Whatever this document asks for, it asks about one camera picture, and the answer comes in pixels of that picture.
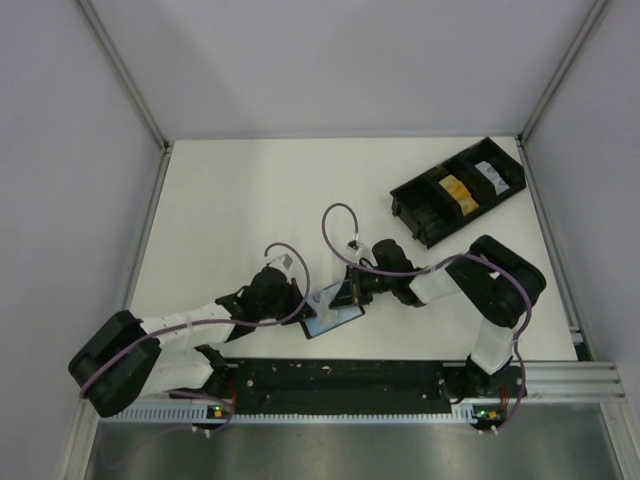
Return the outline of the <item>silver card from holder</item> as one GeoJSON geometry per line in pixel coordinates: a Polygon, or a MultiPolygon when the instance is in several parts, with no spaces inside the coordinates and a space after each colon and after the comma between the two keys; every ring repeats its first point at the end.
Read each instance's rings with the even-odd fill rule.
{"type": "Polygon", "coordinates": [[[328,290],[322,290],[309,297],[308,304],[317,312],[316,321],[330,325],[336,322],[336,313],[330,308],[332,297],[328,290]]]}

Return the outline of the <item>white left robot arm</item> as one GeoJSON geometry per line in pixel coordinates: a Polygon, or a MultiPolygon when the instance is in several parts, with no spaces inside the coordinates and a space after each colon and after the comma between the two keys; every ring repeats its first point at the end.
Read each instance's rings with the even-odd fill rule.
{"type": "Polygon", "coordinates": [[[191,311],[139,318],[112,315],[72,357],[68,372],[103,418],[140,398],[215,398],[225,391],[223,345],[311,314],[311,283],[269,264],[232,294],[191,311]]]}

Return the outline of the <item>black leather card holder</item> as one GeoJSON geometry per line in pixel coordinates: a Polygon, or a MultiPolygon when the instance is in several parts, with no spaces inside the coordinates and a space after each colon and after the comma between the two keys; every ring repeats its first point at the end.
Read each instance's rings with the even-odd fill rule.
{"type": "Polygon", "coordinates": [[[301,328],[308,340],[365,315],[365,310],[359,306],[329,307],[341,286],[342,283],[337,282],[308,297],[307,305],[311,308],[312,315],[301,322],[301,328]]]}

